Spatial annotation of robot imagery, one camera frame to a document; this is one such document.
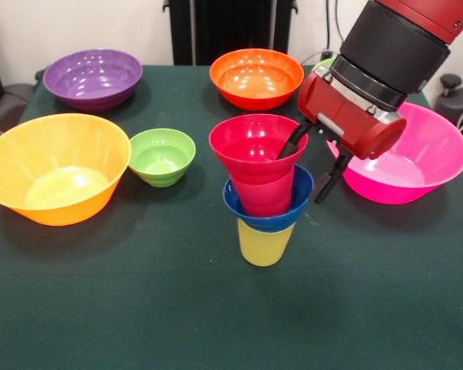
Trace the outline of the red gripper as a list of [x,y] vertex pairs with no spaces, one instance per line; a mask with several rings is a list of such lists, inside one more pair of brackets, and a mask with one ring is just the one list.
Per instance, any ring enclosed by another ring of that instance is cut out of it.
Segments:
[[[312,69],[306,77],[299,91],[298,107],[310,121],[323,123],[342,147],[362,160],[375,160],[386,153],[406,128],[406,119],[399,113],[384,111],[358,96],[336,79],[327,66]],[[292,131],[277,160],[297,152],[311,129],[309,120],[304,119]],[[311,202],[321,204],[326,199],[349,162],[349,154],[339,154],[332,170],[316,182],[309,195]]]

